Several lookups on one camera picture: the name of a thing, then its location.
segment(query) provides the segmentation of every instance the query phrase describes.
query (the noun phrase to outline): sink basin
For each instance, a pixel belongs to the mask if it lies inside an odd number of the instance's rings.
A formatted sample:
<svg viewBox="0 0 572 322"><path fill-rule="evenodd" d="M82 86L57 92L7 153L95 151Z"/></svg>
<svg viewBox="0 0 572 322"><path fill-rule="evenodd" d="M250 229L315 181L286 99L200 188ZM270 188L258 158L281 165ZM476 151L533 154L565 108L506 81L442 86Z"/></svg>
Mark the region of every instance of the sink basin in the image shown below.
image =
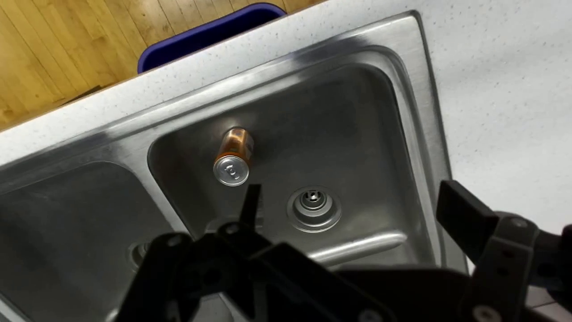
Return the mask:
<svg viewBox="0 0 572 322"><path fill-rule="evenodd" d="M393 251L377 263L435 265L395 92L381 70L361 63L370 56L379 54L351 54L304 77L279 79L268 94L154 144L152 172L184 224L206 233L236 221L247 185L224 187L211 167L224 131L245 128L254 136L249 183L263 185L259 231L267 238L318 253L401 233L379 246ZM317 231L290 217L292 199L306 188L333 199L334 228Z"/></svg>
<svg viewBox="0 0 572 322"><path fill-rule="evenodd" d="M254 154L229 188L213 161L234 128ZM111 319L136 246L236 221L250 183L263 185L259 233L327 267L465 271L435 221L449 178L420 26L381 22L0 169L0 321ZM304 213L308 201L327 217Z"/></svg>
<svg viewBox="0 0 572 322"><path fill-rule="evenodd" d="M0 213L0 290L31 321L106 317L132 280L129 249L170 231L116 165L16 188L0 195Z"/></svg>

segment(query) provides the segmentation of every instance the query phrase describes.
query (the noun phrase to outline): white countertop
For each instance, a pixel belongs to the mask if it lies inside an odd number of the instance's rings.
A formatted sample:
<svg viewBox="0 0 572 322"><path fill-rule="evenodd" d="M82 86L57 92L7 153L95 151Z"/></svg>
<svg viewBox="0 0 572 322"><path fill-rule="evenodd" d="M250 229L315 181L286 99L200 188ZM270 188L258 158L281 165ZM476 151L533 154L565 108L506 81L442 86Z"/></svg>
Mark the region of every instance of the white countertop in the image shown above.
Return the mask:
<svg viewBox="0 0 572 322"><path fill-rule="evenodd" d="M424 22L454 178L547 231L572 224L567 0L331 0L6 131L0 165L406 11Z"/></svg>

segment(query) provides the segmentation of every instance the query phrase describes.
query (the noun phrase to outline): blue container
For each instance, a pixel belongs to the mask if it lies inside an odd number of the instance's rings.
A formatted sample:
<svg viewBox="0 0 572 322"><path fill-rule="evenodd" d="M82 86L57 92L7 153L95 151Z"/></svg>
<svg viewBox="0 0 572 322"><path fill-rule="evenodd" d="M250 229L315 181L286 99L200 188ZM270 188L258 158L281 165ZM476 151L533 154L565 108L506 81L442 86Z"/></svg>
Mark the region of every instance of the blue container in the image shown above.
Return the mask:
<svg viewBox="0 0 572 322"><path fill-rule="evenodd" d="M149 47L138 65L138 74L163 67L179 58L208 49L218 42L256 29L267 22L277 20L286 13L272 4L254 4L229 17L218 18L197 29L181 33L174 38Z"/></svg>

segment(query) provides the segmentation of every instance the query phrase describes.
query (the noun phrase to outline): sink drain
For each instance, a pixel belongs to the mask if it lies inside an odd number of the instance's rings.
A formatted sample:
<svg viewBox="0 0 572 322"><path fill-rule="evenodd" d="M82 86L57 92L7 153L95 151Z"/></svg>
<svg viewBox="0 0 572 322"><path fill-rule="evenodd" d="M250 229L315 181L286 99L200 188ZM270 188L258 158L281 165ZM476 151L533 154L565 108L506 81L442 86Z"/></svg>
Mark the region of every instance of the sink drain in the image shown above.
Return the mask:
<svg viewBox="0 0 572 322"><path fill-rule="evenodd" d="M304 233L324 233L340 222L333 195L320 188L297 192L288 203L288 217Z"/></svg>

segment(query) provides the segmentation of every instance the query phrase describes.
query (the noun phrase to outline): black tool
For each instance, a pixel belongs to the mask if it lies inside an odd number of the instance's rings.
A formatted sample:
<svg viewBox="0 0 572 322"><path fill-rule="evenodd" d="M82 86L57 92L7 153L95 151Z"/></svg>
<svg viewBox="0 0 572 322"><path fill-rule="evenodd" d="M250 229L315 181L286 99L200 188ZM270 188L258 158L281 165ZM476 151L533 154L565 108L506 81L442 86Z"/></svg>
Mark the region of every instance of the black tool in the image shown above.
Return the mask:
<svg viewBox="0 0 572 322"><path fill-rule="evenodd" d="M116 322L186 322L211 294L258 322L545 322L524 308L529 283L570 310L570 226L554 237L522 217L499 217L454 181L442 185L438 221L476 263L472 278L442 269L329 272L254 231L259 195L250 187L240 222L217 235L156 238Z"/></svg>

